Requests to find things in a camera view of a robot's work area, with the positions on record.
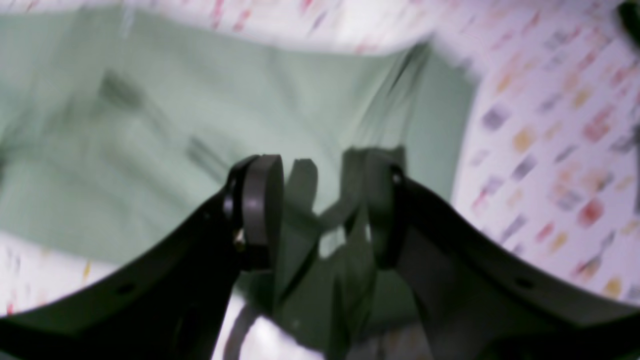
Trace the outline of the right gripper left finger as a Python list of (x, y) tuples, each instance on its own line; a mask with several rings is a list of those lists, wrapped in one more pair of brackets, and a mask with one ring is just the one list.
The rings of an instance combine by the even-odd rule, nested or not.
[(1, 351), (19, 360), (210, 360), (240, 273), (277, 262), (284, 182), (279, 155), (243, 159), (224, 188), (137, 259), (3, 317)]

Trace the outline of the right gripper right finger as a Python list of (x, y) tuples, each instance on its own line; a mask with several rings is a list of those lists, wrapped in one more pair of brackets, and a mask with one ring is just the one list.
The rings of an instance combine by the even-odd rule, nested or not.
[(435, 360), (637, 360), (639, 308), (487, 239), (387, 155), (367, 157), (375, 258), (409, 285)]

